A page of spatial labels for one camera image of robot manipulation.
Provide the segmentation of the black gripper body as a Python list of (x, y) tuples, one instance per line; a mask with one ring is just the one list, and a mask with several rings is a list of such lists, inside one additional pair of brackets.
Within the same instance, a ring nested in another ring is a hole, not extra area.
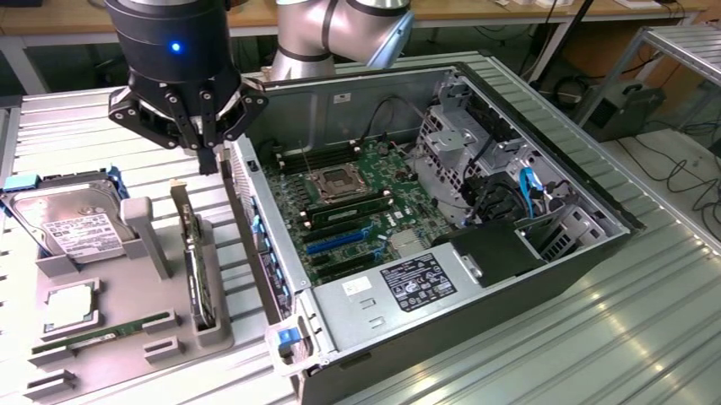
[(235, 90), (228, 1), (106, 1), (128, 65), (128, 88)]

